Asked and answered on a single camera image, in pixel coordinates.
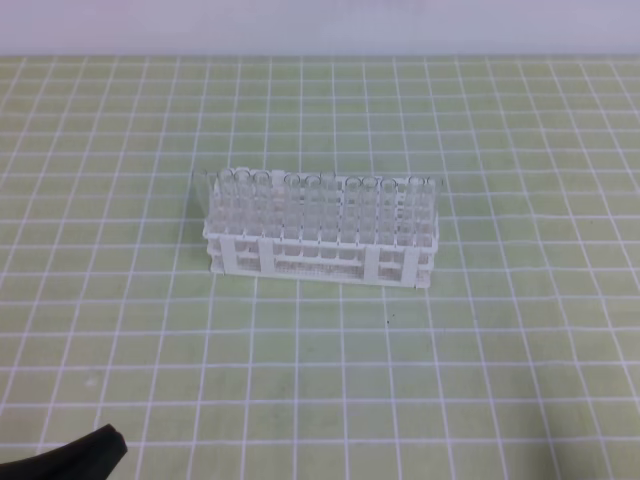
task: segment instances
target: test tube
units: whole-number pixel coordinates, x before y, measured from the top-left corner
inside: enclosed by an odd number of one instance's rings
[[[304,181],[304,228],[302,230],[302,238],[305,240],[318,240],[322,212],[323,202],[320,177],[309,175]]]
[[[258,235],[264,233],[266,237],[278,238],[280,231],[275,222],[271,176],[268,172],[256,172],[253,174],[253,184],[256,192],[257,225],[261,230]]]
[[[362,180],[358,177],[349,177],[344,184],[344,203],[342,210],[342,222],[340,225],[340,242],[356,243],[356,231],[358,229],[358,207],[360,186]]]
[[[420,196],[424,190],[424,178],[411,176],[407,182],[402,208],[402,219],[398,227],[398,243],[403,246],[412,246],[414,233],[418,223],[418,211]]]
[[[253,185],[249,170],[236,170],[233,178],[236,181],[237,216],[240,220],[240,230],[255,232],[255,212],[253,210]]]
[[[301,210],[300,210],[300,176],[289,173],[284,177],[284,238],[298,240]]]
[[[437,179],[427,178],[420,197],[419,221],[416,225],[416,245],[419,247],[431,246],[433,242],[437,214],[437,188]]]
[[[228,232],[239,233],[241,227],[236,214],[236,180],[233,176],[233,170],[225,168],[220,170],[216,176],[220,189],[222,217],[227,224]]]
[[[360,243],[373,244],[376,237],[378,179],[365,177],[360,188]]]
[[[384,245],[393,245],[396,223],[396,192],[398,184],[393,178],[380,182],[380,222],[378,239]]]
[[[324,212],[322,219],[322,241],[335,242],[338,240],[338,184],[334,172],[320,174]]]

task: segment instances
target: table surface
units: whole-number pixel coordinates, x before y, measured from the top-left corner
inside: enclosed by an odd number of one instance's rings
[[[441,175],[428,294],[212,276],[227,165]],[[3,58],[0,172],[0,462],[638,478],[637,58]]]

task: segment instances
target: green cutting mat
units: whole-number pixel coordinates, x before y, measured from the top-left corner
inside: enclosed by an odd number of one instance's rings
[[[0,59],[0,462],[640,478],[636,58]],[[212,277],[194,165],[440,174],[425,295]]]

